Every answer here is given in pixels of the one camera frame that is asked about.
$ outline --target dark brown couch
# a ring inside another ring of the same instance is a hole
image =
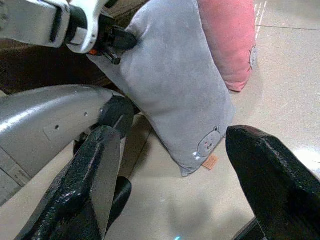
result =
[[[119,0],[108,12],[126,27],[148,0]],[[109,79],[83,54],[0,40],[0,90],[6,94],[63,84],[105,86]]]

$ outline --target tile floor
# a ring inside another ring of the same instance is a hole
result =
[[[276,135],[316,171],[320,165],[318,0],[256,0],[255,6],[258,68],[243,92],[231,93],[237,108],[233,124]],[[215,149],[219,160],[212,171],[202,167],[182,178],[143,116],[136,117],[131,136],[138,141],[130,143],[128,149],[134,153],[125,153],[124,161],[131,166],[122,170],[129,176],[139,156],[130,177],[133,190],[106,239],[230,240],[253,217],[224,141]],[[0,208],[0,240],[15,237],[70,157],[67,148],[56,158],[64,161],[53,160],[28,188]],[[19,214],[12,214],[13,208],[20,209]]]

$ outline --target gray pillow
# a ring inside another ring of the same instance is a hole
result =
[[[197,0],[151,0],[127,30],[138,45],[120,65],[88,57],[145,114],[185,177],[208,158],[235,112]]]

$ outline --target pink pillow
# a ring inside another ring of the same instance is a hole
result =
[[[253,0],[197,0],[215,65],[228,87],[240,92],[256,63]]]

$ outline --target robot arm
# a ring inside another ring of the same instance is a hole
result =
[[[113,47],[128,50],[136,38],[107,14],[116,0],[0,0],[0,39],[59,48],[67,44],[78,54],[91,50],[114,64],[120,59]]]

